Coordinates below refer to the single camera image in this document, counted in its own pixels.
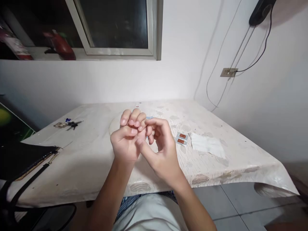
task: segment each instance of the pill packet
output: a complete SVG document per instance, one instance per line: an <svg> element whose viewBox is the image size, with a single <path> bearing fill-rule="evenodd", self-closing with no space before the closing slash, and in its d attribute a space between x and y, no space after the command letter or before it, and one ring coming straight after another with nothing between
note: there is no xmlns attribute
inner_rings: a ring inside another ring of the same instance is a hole
<svg viewBox="0 0 308 231"><path fill-rule="evenodd" d="M187 141L187 139L188 139L188 135L183 134L183 133L180 133L180 132L177 133L176 137L177 137L177 138L180 138L180 139L182 139L182 140L186 140L186 141Z"/></svg>
<svg viewBox="0 0 308 231"><path fill-rule="evenodd" d="M183 146L186 146L186 145L187 145L187 141L186 141L186 140L183 140L183 139L181 139L181 138L179 138L179 137L173 137L173 138L174 138L174 140L175 140L176 143L178 143L178 144L180 144L180 145L183 145Z"/></svg>

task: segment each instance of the window sill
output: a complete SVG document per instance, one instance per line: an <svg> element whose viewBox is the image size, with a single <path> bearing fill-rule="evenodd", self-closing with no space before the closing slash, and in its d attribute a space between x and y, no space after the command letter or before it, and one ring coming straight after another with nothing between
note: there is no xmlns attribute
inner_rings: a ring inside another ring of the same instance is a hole
<svg viewBox="0 0 308 231"><path fill-rule="evenodd" d="M27 47L34 60L62 60L58 54L45 54L47 47ZM76 60L156 60L154 56L87 55L83 48L73 48Z"/></svg>

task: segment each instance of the red fire extinguisher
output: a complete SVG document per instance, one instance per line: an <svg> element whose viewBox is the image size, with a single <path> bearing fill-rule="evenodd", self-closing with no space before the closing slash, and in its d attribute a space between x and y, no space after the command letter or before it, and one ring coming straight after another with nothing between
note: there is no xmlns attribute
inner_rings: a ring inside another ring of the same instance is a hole
<svg viewBox="0 0 308 231"><path fill-rule="evenodd" d="M56 30L52 30L52 33L44 32L44 36L50 44L50 49L45 51L45 54L48 53L57 53L64 60L76 60L75 53L73 49L68 45L68 43L57 33Z"/></svg>
<svg viewBox="0 0 308 231"><path fill-rule="evenodd" d="M21 41L11 32L0 26L0 41L5 43L20 60L33 60Z"/></svg>

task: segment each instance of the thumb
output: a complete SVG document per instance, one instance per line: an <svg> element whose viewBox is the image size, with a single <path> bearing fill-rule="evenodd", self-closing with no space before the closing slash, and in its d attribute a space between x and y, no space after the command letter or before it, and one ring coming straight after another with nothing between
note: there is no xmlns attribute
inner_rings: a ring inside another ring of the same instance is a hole
<svg viewBox="0 0 308 231"><path fill-rule="evenodd" d="M129 126L123 126L120 129L114 131L111 134L110 139L111 139L111 142L113 142L113 141L118 142L121 139L123 139L124 137L135 136L135 135L137 135L137 133L138 133L138 131L136 129L133 129Z"/></svg>
<svg viewBox="0 0 308 231"><path fill-rule="evenodd" d="M142 139L138 139L136 143L140 149L140 153L146 158L148 163L152 166L152 163L154 162L154 159L156 157L156 153L153 152L153 150L146 143L146 141Z"/></svg>

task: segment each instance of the table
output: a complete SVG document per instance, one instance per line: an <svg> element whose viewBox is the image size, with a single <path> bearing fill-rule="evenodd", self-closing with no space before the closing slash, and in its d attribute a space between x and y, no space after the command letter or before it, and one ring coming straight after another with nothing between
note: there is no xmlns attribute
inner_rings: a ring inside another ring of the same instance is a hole
<svg viewBox="0 0 308 231"><path fill-rule="evenodd" d="M46 207L78 201L94 200L110 170L114 155L110 143L109 125L127 108L140 108L147 116L169 121L173 136L177 132L196 133L215 137L223 145L226 159L176 144L178 160L192 187L228 184L234 182L264 183L273 194L296 195L296 190L284 166L238 131L193 100L169 100L133 103L85 104L35 135L24 143L59 146L59 155L53 163L21 195L18 205ZM53 125L71 118L83 120L75 130L55 128ZM41 166L21 181L13 182L8 192L10 201L24 183ZM140 155L132 171L124 196L166 191L164 184Z"/></svg>

